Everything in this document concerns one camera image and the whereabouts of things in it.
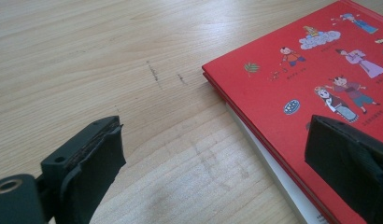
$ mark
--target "wooden table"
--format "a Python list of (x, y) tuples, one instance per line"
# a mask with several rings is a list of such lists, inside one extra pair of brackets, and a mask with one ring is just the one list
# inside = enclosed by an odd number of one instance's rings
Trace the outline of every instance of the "wooden table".
[(0, 0), (0, 178), (119, 115), (92, 223), (298, 223), (201, 65), (331, 2)]

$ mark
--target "cartoon character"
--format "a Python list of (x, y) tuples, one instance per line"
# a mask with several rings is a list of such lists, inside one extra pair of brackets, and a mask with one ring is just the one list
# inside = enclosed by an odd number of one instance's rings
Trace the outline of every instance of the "cartoon character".
[(296, 51), (291, 50), (287, 47), (282, 48), (280, 52), (284, 54), (284, 57), (282, 57), (282, 62), (288, 62), (291, 67), (295, 66), (297, 61), (305, 61), (305, 58), (302, 55), (296, 53)]
[(351, 13), (346, 13), (344, 15), (341, 15), (340, 17), (343, 18), (343, 21), (345, 20), (351, 21), (352, 23), (356, 24), (357, 26), (359, 26), (360, 28), (362, 28), (364, 31), (366, 31), (369, 34), (372, 34), (378, 30), (377, 28), (369, 25), (365, 21), (355, 20), (355, 17)]
[(324, 87), (316, 87), (314, 92), (323, 100), (323, 102), (325, 102), (325, 104), (332, 110), (332, 112), (340, 115), (348, 122), (352, 123), (358, 119), (358, 115), (348, 108), (346, 102), (344, 102), (339, 97), (328, 93)]
[(336, 52), (345, 56), (349, 63), (359, 64), (370, 78), (377, 77), (383, 73), (383, 68), (376, 65), (375, 63), (371, 63), (365, 60), (363, 57), (366, 56), (366, 54), (364, 54), (359, 49), (355, 49), (350, 53), (347, 53), (343, 49), (336, 49)]
[(306, 38), (312, 38), (318, 35), (323, 35), (323, 32), (318, 31), (316, 28), (311, 26), (304, 26), (303, 29), (305, 29), (305, 33), (307, 34)]
[(334, 86), (325, 86), (326, 88), (330, 88), (334, 91), (345, 91), (348, 97), (357, 105), (363, 112), (363, 114), (367, 113), (367, 110), (363, 107), (363, 104), (368, 105), (380, 105), (376, 103), (371, 97), (363, 94), (360, 90), (366, 90), (366, 87), (361, 86), (361, 84), (357, 82), (347, 82), (347, 79), (343, 76), (335, 77), (333, 79)]

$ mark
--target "book cover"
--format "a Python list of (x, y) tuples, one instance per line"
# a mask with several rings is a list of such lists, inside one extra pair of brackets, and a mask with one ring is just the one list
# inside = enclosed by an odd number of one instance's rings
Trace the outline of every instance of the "book cover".
[(313, 114), (383, 142), (383, 17), (338, 1), (203, 65), (208, 81), (330, 222), (363, 223), (306, 163)]

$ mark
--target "black clip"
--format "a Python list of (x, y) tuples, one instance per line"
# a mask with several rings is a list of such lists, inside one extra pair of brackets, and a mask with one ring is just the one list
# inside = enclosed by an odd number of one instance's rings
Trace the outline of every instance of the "black clip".
[(313, 116), (305, 161), (368, 223), (383, 223), (383, 143), (335, 119)]
[(119, 117), (99, 119), (49, 155), (42, 175), (0, 180), (0, 223), (89, 223), (125, 164)]

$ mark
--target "metal screw hole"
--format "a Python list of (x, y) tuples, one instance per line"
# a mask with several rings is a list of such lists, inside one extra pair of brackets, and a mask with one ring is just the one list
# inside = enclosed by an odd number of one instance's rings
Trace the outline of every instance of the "metal screw hole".
[(0, 194), (11, 192), (22, 184), (21, 179), (10, 179), (0, 184)]

